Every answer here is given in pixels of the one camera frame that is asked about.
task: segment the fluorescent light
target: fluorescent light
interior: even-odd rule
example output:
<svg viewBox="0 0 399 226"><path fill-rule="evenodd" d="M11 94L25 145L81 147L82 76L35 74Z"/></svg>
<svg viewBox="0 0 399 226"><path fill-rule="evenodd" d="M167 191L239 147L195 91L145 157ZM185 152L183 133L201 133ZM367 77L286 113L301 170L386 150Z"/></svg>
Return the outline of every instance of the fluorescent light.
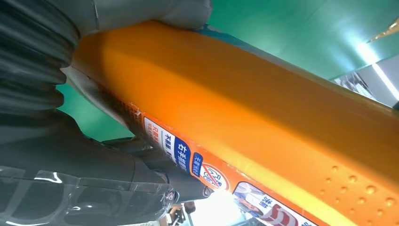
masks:
<svg viewBox="0 0 399 226"><path fill-rule="evenodd" d="M14 223L14 222L11 222L11 221L6 221L6 224L14 225L14 226L38 226L38 225L46 225L46 224L48 224L48 223L49 223L49 222L47 222L47 223L41 223L41 224L34 224L34 225L23 225L23 224Z"/></svg>
<svg viewBox="0 0 399 226"><path fill-rule="evenodd" d="M61 184L61 183L62 183L62 180L58 177L57 173L54 172L53 175L54 175L54 178L55 178L55 179L50 179L50 178L35 178L35 180L46 180L46 181L50 181L50 182L53 182L53 183Z"/></svg>
<svg viewBox="0 0 399 226"><path fill-rule="evenodd" d="M399 100L399 91L395 88L395 86L392 84L392 82L388 79L388 76L384 73L384 71L381 69L378 64L372 64L371 65L374 69L374 71L377 73L378 77L383 81L385 86L389 89L389 91L392 93L392 95Z"/></svg>

